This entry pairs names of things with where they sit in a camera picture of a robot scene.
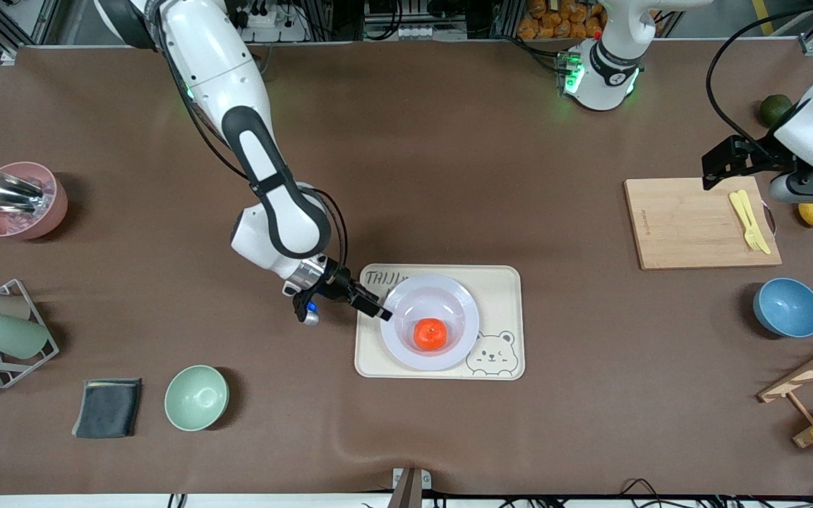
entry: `stainless steel scoop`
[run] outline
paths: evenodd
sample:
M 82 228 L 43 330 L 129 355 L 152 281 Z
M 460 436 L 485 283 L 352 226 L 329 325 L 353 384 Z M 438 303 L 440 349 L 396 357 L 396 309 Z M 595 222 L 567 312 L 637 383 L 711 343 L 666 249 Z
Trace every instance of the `stainless steel scoop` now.
M 42 206 L 42 189 L 0 171 L 0 212 L 33 213 Z

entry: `green cup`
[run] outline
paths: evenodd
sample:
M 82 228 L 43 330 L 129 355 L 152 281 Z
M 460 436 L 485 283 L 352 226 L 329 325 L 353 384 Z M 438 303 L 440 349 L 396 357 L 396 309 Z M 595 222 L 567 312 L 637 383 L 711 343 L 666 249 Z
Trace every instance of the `green cup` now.
M 0 314 L 0 351 L 26 360 L 42 350 L 52 336 L 45 326 Z

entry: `blue bowl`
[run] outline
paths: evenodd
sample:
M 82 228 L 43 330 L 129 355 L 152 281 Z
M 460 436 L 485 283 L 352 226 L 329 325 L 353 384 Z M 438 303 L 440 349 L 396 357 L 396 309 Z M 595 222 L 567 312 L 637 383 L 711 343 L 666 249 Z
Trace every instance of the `blue bowl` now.
M 768 280 L 754 296 L 754 314 L 774 334 L 810 337 L 813 335 L 813 291 L 794 279 Z

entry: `dark gray cloth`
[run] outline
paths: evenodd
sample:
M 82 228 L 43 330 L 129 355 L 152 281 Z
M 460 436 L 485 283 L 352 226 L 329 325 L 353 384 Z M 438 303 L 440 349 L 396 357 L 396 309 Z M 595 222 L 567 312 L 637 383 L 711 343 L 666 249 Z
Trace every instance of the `dark gray cloth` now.
M 71 434 L 89 440 L 126 437 L 140 401 L 140 380 L 85 380 L 80 415 Z

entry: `white plate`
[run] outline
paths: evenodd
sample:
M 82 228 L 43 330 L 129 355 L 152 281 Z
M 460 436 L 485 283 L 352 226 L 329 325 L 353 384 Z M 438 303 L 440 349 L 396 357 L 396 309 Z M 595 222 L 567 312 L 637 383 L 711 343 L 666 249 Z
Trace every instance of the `white plate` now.
M 391 289 L 381 321 L 381 337 L 391 354 L 417 370 L 448 369 L 466 358 L 478 336 L 478 306 L 462 284 L 443 274 L 417 274 Z M 413 342 L 420 319 L 437 318 L 447 325 L 448 341 L 438 351 L 422 351 Z

